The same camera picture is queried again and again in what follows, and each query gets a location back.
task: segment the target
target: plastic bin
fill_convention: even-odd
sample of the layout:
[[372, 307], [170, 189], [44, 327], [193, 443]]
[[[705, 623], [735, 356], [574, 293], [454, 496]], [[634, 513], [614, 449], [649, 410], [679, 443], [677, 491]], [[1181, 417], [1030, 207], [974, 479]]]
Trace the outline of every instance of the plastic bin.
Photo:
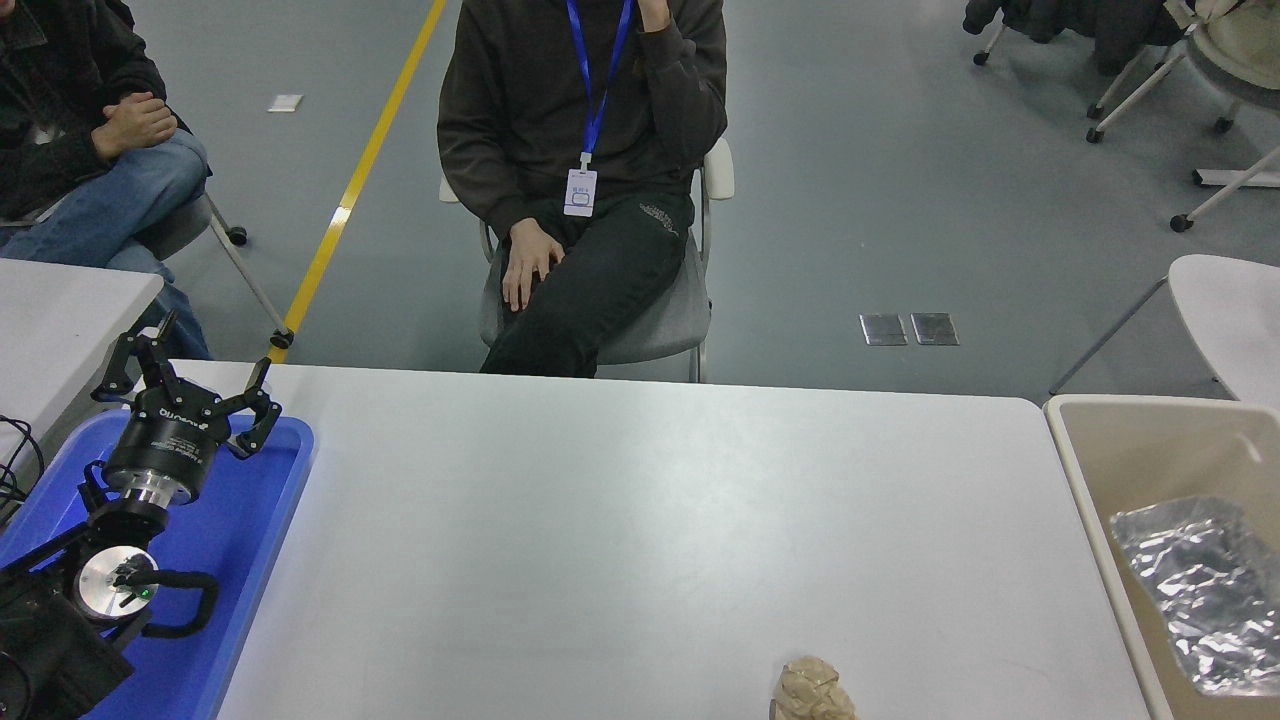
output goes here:
[[[110, 410], [87, 420], [68, 438], [31, 498], [0, 538], [0, 565], [84, 520], [76, 487], [83, 468], [105, 460], [129, 419]], [[230, 418], [232, 432], [250, 424]], [[161, 568], [202, 570], [219, 580], [209, 625], [189, 638], [138, 638], [124, 651], [136, 671], [99, 703], [88, 720], [212, 720], [230, 684], [241, 647], [284, 542], [310, 471], [311, 428], [280, 418], [262, 451], [236, 460], [218, 451], [200, 500], [170, 507], [169, 528], [148, 547]], [[197, 593], [163, 588], [151, 610], [159, 623], [180, 624], [195, 612]]]
[[1276, 720], [1280, 698], [1210, 698], [1183, 675], [1165, 623], [1111, 537], [1116, 512], [1226, 498], [1280, 551], [1280, 414], [1222, 400], [1061, 396], [1044, 406], [1129, 657], [1156, 720]]

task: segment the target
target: aluminum foil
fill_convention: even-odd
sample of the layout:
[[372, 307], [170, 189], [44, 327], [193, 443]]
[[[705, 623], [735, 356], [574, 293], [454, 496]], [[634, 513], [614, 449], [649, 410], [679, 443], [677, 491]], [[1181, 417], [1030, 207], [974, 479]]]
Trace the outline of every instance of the aluminum foil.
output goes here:
[[1196, 689], [1280, 697], [1280, 557], [1239, 506], [1188, 497], [1117, 514], [1111, 532]]

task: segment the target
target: crumpled tan paper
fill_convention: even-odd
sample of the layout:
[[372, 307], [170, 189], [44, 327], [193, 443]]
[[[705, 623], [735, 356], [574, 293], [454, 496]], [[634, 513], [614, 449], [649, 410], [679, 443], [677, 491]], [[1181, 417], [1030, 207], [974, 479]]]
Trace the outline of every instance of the crumpled tan paper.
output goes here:
[[786, 664], [773, 701], [772, 720], [858, 720], [840, 673], [818, 657]]

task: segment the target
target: black jacket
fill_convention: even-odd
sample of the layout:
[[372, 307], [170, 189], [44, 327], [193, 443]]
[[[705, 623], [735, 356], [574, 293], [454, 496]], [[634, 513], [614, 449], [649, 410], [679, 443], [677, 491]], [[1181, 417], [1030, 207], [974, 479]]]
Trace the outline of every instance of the black jacket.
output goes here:
[[1044, 32], [1068, 28], [1094, 38], [1103, 76], [1120, 73], [1143, 45], [1172, 45], [1183, 36], [1164, 0], [969, 0], [965, 31], [980, 33], [997, 10], [1004, 12], [1006, 26], [1041, 42], [1047, 40]]
[[[579, 0], [599, 104], [622, 4]], [[672, 0], [672, 23], [632, 17], [591, 169], [598, 195], [686, 193], [724, 132], [722, 0]], [[563, 0], [463, 0], [436, 137], [453, 191], [499, 236], [526, 202], [564, 197], [579, 164], [586, 90]]]
[[[166, 97], [146, 44], [116, 14], [120, 8], [118, 0], [18, 0], [0, 23], [0, 218], [42, 208], [110, 169], [90, 137], [105, 122], [105, 105], [129, 92]], [[27, 88], [32, 82], [54, 96]], [[22, 99], [49, 105], [47, 114], [69, 118], [73, 127], [46, 145], [27, 143], [35, 118]]]

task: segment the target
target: black pants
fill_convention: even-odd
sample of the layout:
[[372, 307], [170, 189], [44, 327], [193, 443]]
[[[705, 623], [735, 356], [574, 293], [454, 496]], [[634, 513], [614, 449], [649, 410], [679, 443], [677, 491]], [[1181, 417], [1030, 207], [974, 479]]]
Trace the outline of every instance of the black pants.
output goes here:
[[[571, 218], [563, 201], [539, 201], [538, 224], [564, 246], [564, 260], [538, 282], [529, 306], [503, 307], [503, 327], [480, 368], [507, 375], [590, 378], [609, 337], [671, 287], [694, 222], [687, 195], [635, 193]], [[502, 243], [506, 273], [511, 240]]]

